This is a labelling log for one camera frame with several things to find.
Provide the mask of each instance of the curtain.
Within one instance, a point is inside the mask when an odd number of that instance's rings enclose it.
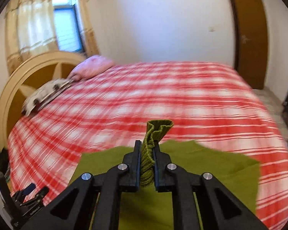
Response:
[[[10,74],[30,57],[58,50],[52,0],[11,0],[5,44]]]
[[[90,57],[99,54],[99,49],[90,22],[87,2],[88,0],[75,0],[75,8],[81,40],[87,56]]]

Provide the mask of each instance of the red and white plaid bedsheet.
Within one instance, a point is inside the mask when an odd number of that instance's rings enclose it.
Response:
[[[250,87],[218,63],[117,66],[75,84],[33,119],[22,117],[12,130],[8,145],[14,190],[31,182],[35,192],[48,186],[48,204],[67,186],[82,152],[133,147],[152,119],[174,122],[162,142],[196,140],[260,161],[257,216],[271,230],[286,223],[286,143]]]

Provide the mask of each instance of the brown wooden door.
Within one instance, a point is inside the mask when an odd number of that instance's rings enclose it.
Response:
[[[231,0],[236,29],[235,69],[253,88],[263,89],[268,32],[262,0]]]

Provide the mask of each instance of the window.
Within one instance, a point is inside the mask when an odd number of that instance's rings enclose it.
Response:
[[[59,49],[83,53],[73,0],[52,0]]]

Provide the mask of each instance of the floor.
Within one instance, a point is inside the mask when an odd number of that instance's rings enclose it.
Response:
[[[266,90],[253,90],[254,93],[258,96],[258,98],[263,102],[266,106],[267,110],[272,115],[275,120],[282,136],[284,139],[288,139],[288,129],[286,124],[284,123],[281,113],[282,113],[282,105],[279,101],[277,101],[269,91]]]

